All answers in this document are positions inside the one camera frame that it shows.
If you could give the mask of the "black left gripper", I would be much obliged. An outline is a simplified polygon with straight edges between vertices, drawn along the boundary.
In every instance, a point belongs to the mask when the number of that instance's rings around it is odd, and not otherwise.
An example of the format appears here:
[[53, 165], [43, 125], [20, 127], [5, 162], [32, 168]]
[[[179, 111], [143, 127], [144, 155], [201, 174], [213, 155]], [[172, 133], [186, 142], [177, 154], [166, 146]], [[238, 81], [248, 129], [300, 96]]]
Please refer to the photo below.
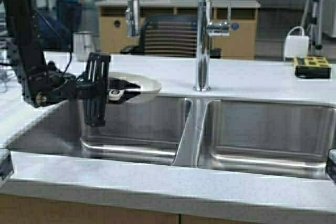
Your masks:
[[140, 89], [135, 83], [109, 78], [111, 57], [91, 52], [85, 71], [76, 80], [76, 98], [83, 101], [85, 123], [92, 127], [105, 126], [107, 96], [110, 103], [125, 103], [139, 92], [117, 89]]

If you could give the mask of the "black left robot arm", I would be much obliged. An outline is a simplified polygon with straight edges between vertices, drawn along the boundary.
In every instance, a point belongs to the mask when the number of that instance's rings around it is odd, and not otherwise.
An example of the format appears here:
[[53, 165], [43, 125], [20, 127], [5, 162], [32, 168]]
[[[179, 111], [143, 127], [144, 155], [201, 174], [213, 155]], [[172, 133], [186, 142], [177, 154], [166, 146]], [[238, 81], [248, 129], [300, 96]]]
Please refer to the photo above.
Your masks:
[[79, 75], [47, 62], [38, 38], [33, 0], [3, 0], [9, 38], [8, 65], [21, 85], [24, 101], [35, 108], [81, 100], [85, 123], [104, 126], [107, 103], [123, 104], [140, 95], [140, 86], [109, 75], [110, 55], [91, 52]]

